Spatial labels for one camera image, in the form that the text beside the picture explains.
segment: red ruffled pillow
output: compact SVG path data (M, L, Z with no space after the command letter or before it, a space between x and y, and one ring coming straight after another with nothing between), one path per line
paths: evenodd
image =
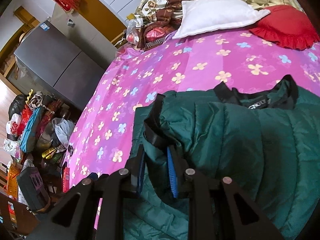
M266 7L269 15L255 24L249 31L272 41L283 48L307 49L320 38L307 15L290 5L274 5Z

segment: green jacket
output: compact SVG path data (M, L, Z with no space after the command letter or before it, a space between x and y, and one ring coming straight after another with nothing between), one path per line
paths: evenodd
M224 83L164 95L160 129L189 166L231 177L295 239L320 196L320 98L289 75L252 95ZM142 197L125 202L125 239L187 239L188 202L172 198L166 156L143 136L151 107L137 108L134 119L131 156L143 143L149 162Z

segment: purple bedspread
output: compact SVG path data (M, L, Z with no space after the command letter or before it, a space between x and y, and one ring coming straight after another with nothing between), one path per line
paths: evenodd
M112 173L129 157L135 109L168 90L208 90L225 82L240 92L268 90L286 74L320 96L320 45L283 49L246 30L171 40L150 51L128 49L103 75L70 139L70 186L90 172Z

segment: blue and white label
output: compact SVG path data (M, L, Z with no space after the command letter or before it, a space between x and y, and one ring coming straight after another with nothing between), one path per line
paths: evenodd
M47 30L50 29L50 27L49 27L47 24L45 24L45 23L42 23L42 24L40 25L40 27L41 27L42 29L44 29L45 31L47 31Z

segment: silver bolt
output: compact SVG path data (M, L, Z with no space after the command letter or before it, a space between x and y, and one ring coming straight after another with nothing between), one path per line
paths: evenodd
M126 168L119 170L120 175L127 175L128 173L129 173L129 170Z
M82 185L89 185L91 184L92 182L92 179L89 179L89 178L85 178L81 181Z
M222 181L223 181L223 183L225 183L225 184L231 184L232 179L231 179L230 177L224 177L224 178L222 179Z
M194 175L196 171L194 169L186 169L186 174L187 175Z

